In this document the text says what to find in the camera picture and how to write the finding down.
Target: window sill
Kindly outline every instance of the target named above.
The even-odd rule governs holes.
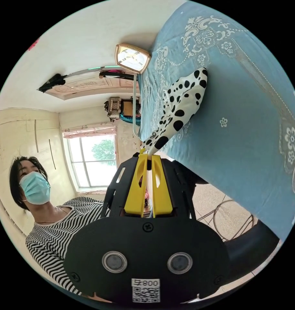
[[[82,188],[79,187],[76,192],[77,194],[105,194],[107,187],[89,187]]]

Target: tree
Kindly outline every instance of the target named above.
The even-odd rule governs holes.
[[[112,140],[102,140],[100,143],[93,146],[92,152],[96,160],[114,160],[114,142]],[[107,164],[109,166],[114,166],[115,161],[108,161]]]

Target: window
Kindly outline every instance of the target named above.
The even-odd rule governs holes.
[[[107,187],[117,171],[115,136],[67,139],[79,188]]]

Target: screw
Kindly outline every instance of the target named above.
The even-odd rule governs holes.
[[[75,281],[75,282],[79,282],[80,281],[80,277],[75,272],[71,273],[71,277],[72,277],[73,281]]]
[[[218,277],[215,278],[214,280],[214,284],[218,285],[222,280],[223,280],[223,276],[219,275]]]
[[[146,233],[150,233],[154,229],[154,226],[151,223],[145,223],[143,224],[143,230]]]

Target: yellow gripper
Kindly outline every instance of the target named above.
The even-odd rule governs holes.
[[[144,200],[147,176],[148,154],[143,154],[145,149],[140,151],[133,179],[130,185],[129,194],[124,207],[127,214],[143,217]],[[163,172],[161,158],[152,155],[152,196],[153,196],[153,217],[158,215],[169,215],[172,213],[172,203],[168,191],[166,178]]]

